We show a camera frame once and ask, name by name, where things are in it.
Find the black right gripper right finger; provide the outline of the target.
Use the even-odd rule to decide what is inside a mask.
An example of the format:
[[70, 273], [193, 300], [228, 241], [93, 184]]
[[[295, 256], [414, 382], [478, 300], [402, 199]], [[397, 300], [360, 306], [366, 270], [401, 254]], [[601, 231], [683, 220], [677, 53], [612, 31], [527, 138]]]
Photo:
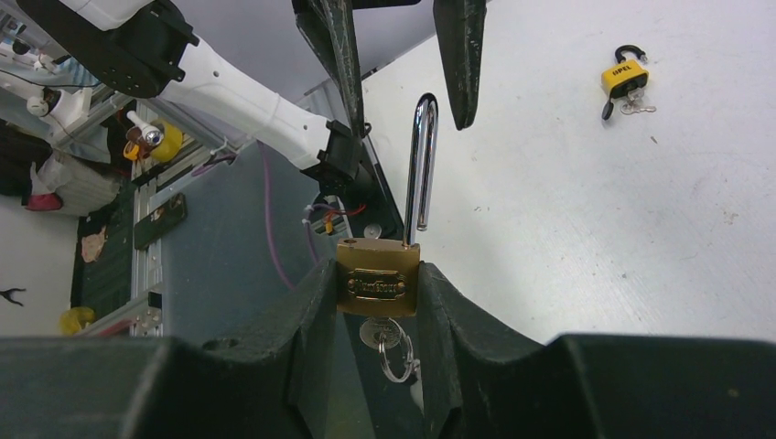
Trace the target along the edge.
[[538, 343], [418, 274], [429, 438], [772, 438], [775, 347], [709, 337], [565, 334]]

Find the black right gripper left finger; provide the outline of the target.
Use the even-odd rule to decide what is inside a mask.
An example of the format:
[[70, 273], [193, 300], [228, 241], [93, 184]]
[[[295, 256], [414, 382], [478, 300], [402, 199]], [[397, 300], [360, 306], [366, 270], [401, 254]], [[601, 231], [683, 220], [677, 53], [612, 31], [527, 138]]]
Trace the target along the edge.
[[336, 320], [336, 264], [243, 327], [177, 337], [1, 342], [4, 438], [321, 438]]

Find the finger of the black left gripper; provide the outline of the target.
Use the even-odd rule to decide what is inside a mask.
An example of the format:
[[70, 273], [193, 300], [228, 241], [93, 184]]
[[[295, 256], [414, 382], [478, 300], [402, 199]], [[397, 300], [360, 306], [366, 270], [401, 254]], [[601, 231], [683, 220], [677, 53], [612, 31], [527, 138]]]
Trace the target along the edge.
[[361, 66], [351, 0], [293, 0], [292, 7], [298, 30], [339, 90], [351, 130], [365, 137]]
[[433, 14], [453, 120], [463, 131], [478, 110], [487, 2], [436, 0]]

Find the silver key of brass padlock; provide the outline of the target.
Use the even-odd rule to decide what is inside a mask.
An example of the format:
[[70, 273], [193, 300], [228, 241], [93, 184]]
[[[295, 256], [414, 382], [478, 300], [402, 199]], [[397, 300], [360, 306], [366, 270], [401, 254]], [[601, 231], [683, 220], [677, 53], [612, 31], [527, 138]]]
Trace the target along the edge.
[[[361, 342], [368, 348], [376, 350], [383, 374], [388, 381], [406, 384], [419, 369], [419, 359], [415, 357], [414, 344], [404, 328], [390, 317], [367, 317], [359, 329]], [[401, 349], [403, 371], [400, 375], [393, 372], [389, 351]]]

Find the brass padlock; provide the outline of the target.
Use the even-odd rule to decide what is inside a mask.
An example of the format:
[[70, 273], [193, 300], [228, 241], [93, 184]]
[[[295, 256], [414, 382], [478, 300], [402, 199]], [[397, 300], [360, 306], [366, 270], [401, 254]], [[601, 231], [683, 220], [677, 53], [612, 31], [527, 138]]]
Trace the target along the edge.
[[427, 92], [416, 107], [407, 179], [404, 232], [399, 241], [352, 238], [339, 241], [337, 308], [371, 317], [413, 316], [421, 261], [418, 231], [427, 230], [437, 155], [437, 97]]

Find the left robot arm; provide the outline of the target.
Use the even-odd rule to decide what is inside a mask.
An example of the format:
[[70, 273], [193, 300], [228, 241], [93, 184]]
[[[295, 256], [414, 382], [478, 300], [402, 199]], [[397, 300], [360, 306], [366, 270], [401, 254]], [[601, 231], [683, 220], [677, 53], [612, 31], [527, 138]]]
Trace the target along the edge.
[[199, 109], [273, 147], [325, 194], [370, 193], [353, 13], [371, 1], [296, 1], [296, 25], [335, 81], [348, 124], [305, 111], [198, 37], [169, 1], [23, 1], [21, 10], [105, 85]]

